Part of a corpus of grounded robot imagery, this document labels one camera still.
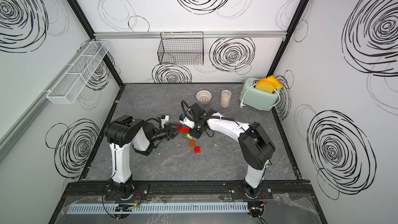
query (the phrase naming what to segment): mint green toaster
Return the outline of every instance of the mint green toaster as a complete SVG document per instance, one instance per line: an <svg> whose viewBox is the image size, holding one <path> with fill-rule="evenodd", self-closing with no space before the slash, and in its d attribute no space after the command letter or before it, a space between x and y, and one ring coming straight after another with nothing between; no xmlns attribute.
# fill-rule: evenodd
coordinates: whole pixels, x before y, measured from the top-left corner
<svg viewBox="0 0 398 224"><path fill-rule="evenodd" d="M279 89L277 89L277 93L268 93L253 87L259 80L253 77L246 79L239 96L240 107L246 104L258 110L269 111L275 105L279 99Z"/></svg>

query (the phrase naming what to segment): white cable tray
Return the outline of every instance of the white cable tray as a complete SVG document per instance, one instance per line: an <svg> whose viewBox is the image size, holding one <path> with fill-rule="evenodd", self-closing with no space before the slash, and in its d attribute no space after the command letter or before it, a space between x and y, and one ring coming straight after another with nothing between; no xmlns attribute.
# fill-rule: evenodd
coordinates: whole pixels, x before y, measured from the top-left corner
<svg viewBox="0 0 398 224"><path fill-rule="evenodd" d="M104 41L92 41L47 94L54 104L73 104L109 50Z"/></svg>
<svg viewBox="0 0 398 224"><path fill-rule="evenodd" d="M178 213L248 213L247 202L172 202L141 203L136 208L119 207L119 203L74 203L67 214L178 214Z"/></svg>

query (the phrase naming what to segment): black wire basket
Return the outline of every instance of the black wire basket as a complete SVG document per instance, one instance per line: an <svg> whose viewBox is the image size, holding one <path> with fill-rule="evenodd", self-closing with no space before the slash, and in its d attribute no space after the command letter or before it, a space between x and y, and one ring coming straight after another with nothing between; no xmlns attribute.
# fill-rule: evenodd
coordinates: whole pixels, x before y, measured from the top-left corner
<svg viewBox="0 0 398 224"><path fill-rule="evenodd" d="M203 32L163 32L160 37L160 64L203 65Z"/></svg>

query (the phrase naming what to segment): yellow toy bread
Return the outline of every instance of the yellow toy bread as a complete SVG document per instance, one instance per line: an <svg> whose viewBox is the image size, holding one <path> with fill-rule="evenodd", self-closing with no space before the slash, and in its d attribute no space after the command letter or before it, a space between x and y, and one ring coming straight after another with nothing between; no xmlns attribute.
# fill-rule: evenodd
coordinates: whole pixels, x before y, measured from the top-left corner
<svg viewBox="0 0 398 224"><path fill-rule="evenodd" d="M272 82L274 84L274 86L275 86L275 89L283 87L283 85L273 75L269 76L267 78L261 79L259 82L262 82L262 81Z"/></svg>
<svg viewBox="0 0 398 224"><path fill-rule="evenodd" d="M273 93L275 85L272 82L258 81L256 88L268 93Z"/></svg>

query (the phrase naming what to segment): red lego brick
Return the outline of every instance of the red lego brick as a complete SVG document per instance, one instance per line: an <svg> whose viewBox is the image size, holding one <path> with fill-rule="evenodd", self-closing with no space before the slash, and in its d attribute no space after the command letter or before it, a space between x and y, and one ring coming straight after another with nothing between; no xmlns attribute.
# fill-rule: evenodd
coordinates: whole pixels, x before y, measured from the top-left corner
<svg viewBox="0 0 398 224"><path fill-rule="evenodd" d="M186 127L181 127L181 129L179 129L178 131L183 133L183 134L187 134L189 132L191 128L186 128Z"/></svg>

